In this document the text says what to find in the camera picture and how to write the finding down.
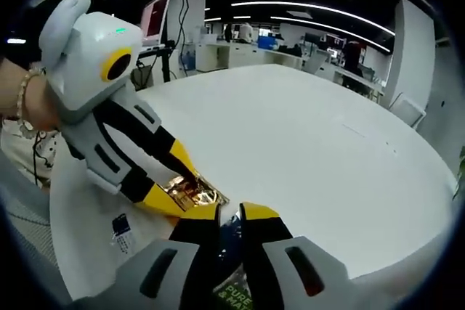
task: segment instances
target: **fluorescent light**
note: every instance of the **fluorescent light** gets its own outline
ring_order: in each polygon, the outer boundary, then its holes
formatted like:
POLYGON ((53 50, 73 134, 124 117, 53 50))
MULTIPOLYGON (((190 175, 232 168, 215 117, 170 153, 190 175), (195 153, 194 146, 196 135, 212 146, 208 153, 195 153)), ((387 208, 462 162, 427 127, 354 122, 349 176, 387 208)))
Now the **fluorescent light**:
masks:
POLYGON ((25 44, 26 40, 18 38, 10 38, 7 40, 8 44, 25 44))
POLYGON ((360 39, 362 39, 362 40, 364 40, 364 41, 366 41, 366 42, 368 42, 368 43, 370 43, 370 44, 372 44, 374 46, 379 47, 380 49, 383 49, 386 52, 390 52, 389 49, 385 48, 382 45, 379 45, 379 44, 375 43, 374 41, 371 41, 371 40, 369 40, 367 38, 363 38, 362 36, 359 36, 357 34, 354 34, 352 32, 349 32, 349 31, 341 29, 341 28, 336 28, 336 27, 332 27, 330 25, 324 25, 322 23, 316 23, 316 22, 311 22, 311 21, 297 20, 296 18, 276 17, 276 16, 271 16, 270 18, 272 18, 274 20, 285 20, 285 21, 294 21, 294 22, 306 23, 306 24, 309 24, 309 25, 319 25, 320 27, 329 28, 329 29, 333 29, 333 30, 338 30, 339 32, 349 34, 350 36, 354 36, 356 38, 360 38, 360 39))
POLYGON ((353 14, 350 14, 350 13, 345 12, 345 11, 332 9, 330 7, 322 7, 320 5, 304 4, 304 3, 291 3, 291 2, 288 2, 288 1, 247 1, 245 3, 231 4, 232 7, 242 7, 244 5, 289 5, 289 6, 293 6, 293 7, 310 7, 312 9, 320 9, 320 10, 336 12, 338 14, 342 14, 342 15, 346 15, 346 16, 349 16, 349 17, 356 18, 357 20, 369 23, 370 25, 374 25, 375 27, 378 27, 379 29, 384 30, 385 32, 391 34, 392 36, 395 36, 395 33, 392 30, 389 30, 389 29, 383 27, 382 25, 379 25, 379 24, 377 24, 375 22, 371 22, 370 20, 367 20, 367 19, 365 19, 363 17, 353 15, 353 14))

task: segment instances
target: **white table surface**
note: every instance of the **white table surface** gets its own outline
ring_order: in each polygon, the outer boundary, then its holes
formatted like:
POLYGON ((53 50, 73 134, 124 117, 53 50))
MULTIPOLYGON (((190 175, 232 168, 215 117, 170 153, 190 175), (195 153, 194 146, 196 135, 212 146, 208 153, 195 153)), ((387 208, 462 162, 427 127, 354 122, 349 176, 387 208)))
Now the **white table surface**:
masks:
POLYGON ((368 81, 365 78, 358 76, 357 74, 354 74, 352 72, 349 72, 348 70, 345 70, 344 68, 339 67, 339 66, 336 66, 335 72, 343 76, 348 76, 349 78, 354 79, 358 81, 359 83, 362 83, 363 85, 369 87, 370 89, 379 92, 381 95, 384 95, 383 86, 379 85, 378 83, 373 83, 371 81, 368 81))
MULTIPOLYGON (((139 95, 231 199, 223 221, 242 201, 268 205, 294 236, 344 262, 351 278, 398 262, 450 223, 456 180, 440 156, 395 115, 330 81, 263 65, 139 95)), ((131 151, 127 139, 117 143, 131 151)), ((141 161, 150 167, 148 158, 141 161)), ((54 248, 73 298, 112 282, 121 259, 110 222, 119 213, 128 214, 137 249, 171 231, 160 216, 90 185, 64 144, 50 195, 54 248)))

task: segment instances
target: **bracelet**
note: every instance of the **bracelet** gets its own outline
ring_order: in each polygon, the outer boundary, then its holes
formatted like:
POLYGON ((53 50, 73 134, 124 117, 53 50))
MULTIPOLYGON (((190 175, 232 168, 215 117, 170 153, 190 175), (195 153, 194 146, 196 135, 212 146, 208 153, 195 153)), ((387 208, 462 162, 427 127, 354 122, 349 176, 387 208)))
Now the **bracelet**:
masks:
POLYGON ((34 76, 39 76, 40 72, 38 70, 29 70, 28 73, 24 76, 23 80, 21 81, 20 91, 17 94, 17 102, 16 102, 16 116, 19 119, 20 123, 20 130, 24 137, 27 139, 32 139, 37 134, 37 131, 33 128, 30 129, 25 124, 25 120, 23 119, 23 105, 24 105, 24 96, 26 92, 26 88, 28 87, 29 81, 34 76))

